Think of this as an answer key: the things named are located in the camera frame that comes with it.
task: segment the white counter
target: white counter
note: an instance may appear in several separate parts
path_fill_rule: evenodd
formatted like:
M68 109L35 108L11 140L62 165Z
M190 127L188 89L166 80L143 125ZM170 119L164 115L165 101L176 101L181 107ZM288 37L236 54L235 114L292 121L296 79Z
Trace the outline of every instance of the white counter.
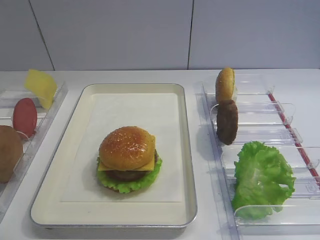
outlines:
M201 93L201 82L212 78L218 70L175 70L175 71L53 71L50 74L57 81L66 81L68 93L49 131L43 140L33 162L24 177L2 223L1 240L30 239L168 239L170 236L154 232L119 232L109 230L56 231L40 229L33 225L29 208L37 186L55 150L67 121L82 89L95 83L177 83L184 87L193 160L198 213L195 221L176 239L205 240L221 238L219 219L211 184L208 160L212 148L208 131L201 127L204 119L203 105L197 94ZM303 146L320 146L320 70L239 70L238 73L266 74L267 80L275 84L274 96L283 103L296 106L291 126L297 128L303 139ZM26 72L0 72L1 88L21 85ZM306 236L248 236L245 239L320 239L319 235Z

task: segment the lettuce leaf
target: lettuce leaf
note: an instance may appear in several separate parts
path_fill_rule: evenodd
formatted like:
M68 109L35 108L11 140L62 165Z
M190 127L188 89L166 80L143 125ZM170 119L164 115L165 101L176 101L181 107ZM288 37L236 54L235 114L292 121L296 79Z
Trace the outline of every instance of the lettuce leaf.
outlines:
M258 141L243 145L234 162L236 183L231 202L236 217L263 219L281 207L243 207L247 205L282 205L295 191L295 177L284 156L275 147Z
M127 194L131 191L136 191L139 189L143 189L146 187L149 187L157 178L157 175L160 171L162 165L162 159L158 156L158 160L156 164L154 165L154 169L151 172L148 172L146 175L144 175L142 178L136 180L136 181L120 181L117 179L113 179L109 177L105 171L96 171L96 176L98 180L102 183L103 186L106 188L113 188L115 190L118 190L121 194Z

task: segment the top bun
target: top bun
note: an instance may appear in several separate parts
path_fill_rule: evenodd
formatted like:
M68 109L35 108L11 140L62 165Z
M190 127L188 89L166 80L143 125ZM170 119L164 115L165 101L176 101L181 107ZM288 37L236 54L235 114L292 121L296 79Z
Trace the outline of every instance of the top bun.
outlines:
M118 171L138 169L155 155L154 136L137 126L124 126L109 133L99 148L100 161Z
M226 67L219 72L215 81L215 99L219 104L222 100L231 100L235 90L235 71Z

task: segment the metal tray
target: metal tray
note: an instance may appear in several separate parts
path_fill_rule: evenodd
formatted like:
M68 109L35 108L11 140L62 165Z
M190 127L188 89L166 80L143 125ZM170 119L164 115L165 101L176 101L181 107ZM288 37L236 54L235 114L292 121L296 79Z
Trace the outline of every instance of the metal tray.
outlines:
M119 194L99 185L103 138L122 126L156 137L163 160L148 189ZM30 209L41 227L177 228L197 214L184 89L177 84L84 88Z

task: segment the patty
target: patty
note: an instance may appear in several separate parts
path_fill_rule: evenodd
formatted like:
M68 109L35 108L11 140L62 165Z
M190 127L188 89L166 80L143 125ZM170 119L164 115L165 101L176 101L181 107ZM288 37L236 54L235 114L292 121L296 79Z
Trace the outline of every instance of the patty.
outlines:
M157 151L154 151L154 163L157 163L158 161L158 154ZM107 174L110 178L124 181L124 182L131 182L136 181L138 179L141 179L144 177L147 173L150 171L118 171L118 170L112 170L112 171L105 171L105 174Z
M238 131L238 108L233 100L222 100L216 115L216 134L225 145L236 139Z

